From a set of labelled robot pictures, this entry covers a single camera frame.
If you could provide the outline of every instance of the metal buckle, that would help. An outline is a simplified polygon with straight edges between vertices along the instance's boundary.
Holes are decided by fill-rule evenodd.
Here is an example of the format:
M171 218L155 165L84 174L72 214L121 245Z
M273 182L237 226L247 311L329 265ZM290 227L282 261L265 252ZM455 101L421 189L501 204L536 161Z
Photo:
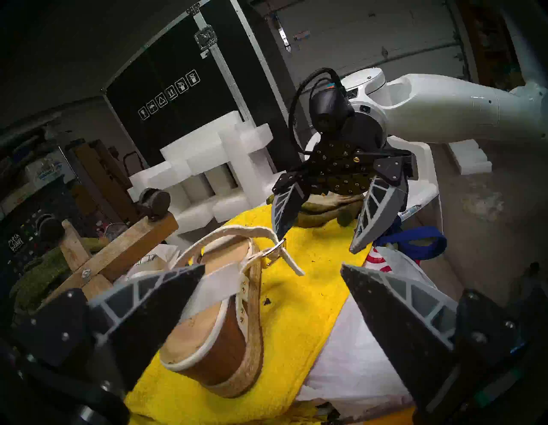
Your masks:
M277 244L275 244L272 248L270 248L268 251L266 251L263 255L262 255L262 258L268 258L269 260L271 260L266 266L265 268L267 267L270 267L271 265L273 265L275 262L277 262L279 260L279 258L281 257L281 254L280 254L280 251L281 249L280 248L285 248L287 245L287 241L284 239L282 239L280 242L278 242ZM273 260L269 257L270 255L272 254L276 254L276 258L274 258Z

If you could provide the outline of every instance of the yellow towel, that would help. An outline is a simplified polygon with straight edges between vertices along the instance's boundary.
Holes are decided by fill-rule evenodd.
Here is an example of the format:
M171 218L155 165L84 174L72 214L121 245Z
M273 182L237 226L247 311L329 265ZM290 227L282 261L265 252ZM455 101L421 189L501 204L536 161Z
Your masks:
M270 227L270 206L246 211L227 224ZM243 423L286 412L349 294L341 264L361 265L367 256L368 249L357 255L349 252L352 236L353 226L343 228L336 220L287 233L287 250L306 275L296 276L282 260L262 271L264 361L250 391L235 399L221 398L165 369L156 354L125 399L130 411L162 424ZM268 239L257 243L260 249L272 246ZM270 303L264 305L267 298Z

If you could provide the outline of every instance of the white strap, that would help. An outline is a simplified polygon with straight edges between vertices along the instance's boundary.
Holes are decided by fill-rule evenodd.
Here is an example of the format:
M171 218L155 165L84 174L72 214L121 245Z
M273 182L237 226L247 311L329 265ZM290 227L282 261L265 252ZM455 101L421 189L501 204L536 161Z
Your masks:
M204 246L224 236L243 236L248 238L266 237L275 244L279 243L276 234L272 231L272 229L269 229L268 227L247 227L240 225L222 226L212 231L209 235L201 238L198 242L188 248L178 258L176 267L183 267L184 265L188 264L191 258L197 258L201 254L202 248ZM261 260L264 254L268 251L270 251L270 248L256 254L252 254L250 257L244 259L244 261L241 262L241 273L245 273L253 265L253 263ZM271 261L275 261L279 257L283 258L284 261L293 269L293 271L298 276L304 276L305 272L296 264L293 258L291 258L285 247L279 246L278 249L267 255L267 258L269 258Z
M179 323L211 307L213 304L239 293L241 284L238 263L227 264L208 275L204 275L186 303Z

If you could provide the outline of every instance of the fragile symbol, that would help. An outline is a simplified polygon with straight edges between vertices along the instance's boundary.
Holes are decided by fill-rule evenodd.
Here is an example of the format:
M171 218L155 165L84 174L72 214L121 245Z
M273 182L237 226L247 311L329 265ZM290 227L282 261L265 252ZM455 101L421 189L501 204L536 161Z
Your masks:
M157 95L155 99L159 107L164 107L168 104L168 101L165 99L165 96L163 93L160 93L159 95Z
M150 117L149 112L146 110L146 108L143 106L141 109L139 109L139 116L143 121L145 121L148 117Z
M198 77L198 73L194 69L186 75L186 79L191 86L195 86L200 82L200 77Z
M168 96L169 100L173 100L177 97L177 91L173 86L169 86L167 89L165 89L165 93Z
M158 110L158 106L156 105L156 102L154 102L154 99L148 102L146 107L149 109L151 114L154 114Z
M189 89L188 85L186 84L186 80L185 80L184 77L177 80L177 81L175 81L175 86L177 87L177 91L180 94L183 94L185 91L187 91Z

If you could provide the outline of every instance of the sandal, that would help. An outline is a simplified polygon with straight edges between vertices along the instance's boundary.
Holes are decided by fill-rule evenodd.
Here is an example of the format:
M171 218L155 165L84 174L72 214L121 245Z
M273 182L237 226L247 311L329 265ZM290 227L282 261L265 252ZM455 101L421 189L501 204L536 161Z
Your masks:
M254 237L266 237L275 245L260 251ZM192 311L199 313L173 329L159 351L162 365L221 397L237 397L253 386L262 367L261 270L283 258L297 275L304 275L285 245L286 240L279 241L269 228L232 225L187 249L173 266L183 267L190 259L192 264L204 264L200 285L208 288L201 291L210 296L189 301ZM222 301L211 305L211 299Z

